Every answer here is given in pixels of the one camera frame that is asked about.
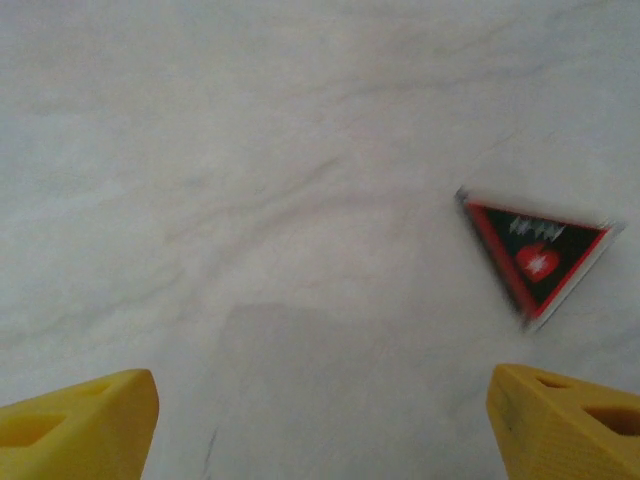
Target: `black triangle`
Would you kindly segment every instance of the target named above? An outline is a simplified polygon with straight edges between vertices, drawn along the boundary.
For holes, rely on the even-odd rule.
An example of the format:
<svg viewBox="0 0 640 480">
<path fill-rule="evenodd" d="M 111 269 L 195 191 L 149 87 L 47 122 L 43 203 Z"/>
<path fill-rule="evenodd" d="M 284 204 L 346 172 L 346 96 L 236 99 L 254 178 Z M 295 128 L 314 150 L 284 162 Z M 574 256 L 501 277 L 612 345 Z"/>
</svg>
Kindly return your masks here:
<svg viewBox="0 0 640 480">
<path fill-rule="evenodd" d="M 614 236 L 616 226 L 459 196 L 488 258 L 527 327 L 544 323 Z"/>
</svg>

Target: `white marble surface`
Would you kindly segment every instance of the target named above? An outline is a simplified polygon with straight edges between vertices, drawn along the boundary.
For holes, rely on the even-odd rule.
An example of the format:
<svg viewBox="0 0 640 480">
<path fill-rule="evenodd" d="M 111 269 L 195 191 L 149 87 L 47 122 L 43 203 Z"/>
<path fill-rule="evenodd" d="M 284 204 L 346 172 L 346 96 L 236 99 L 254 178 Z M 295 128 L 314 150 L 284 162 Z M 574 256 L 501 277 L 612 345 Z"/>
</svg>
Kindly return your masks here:
<svg viewBox="0 0 640 480">
<path fill-rule="evenodd" d="M 0 22 L 0 403 L 149 367 L 146 479 L 471 480 L 505 478 L 496 363 L 640 392 L 637 1 L 4 0 Z M 523 336 L 462 183 L 629 227 Z"/>
</svg>

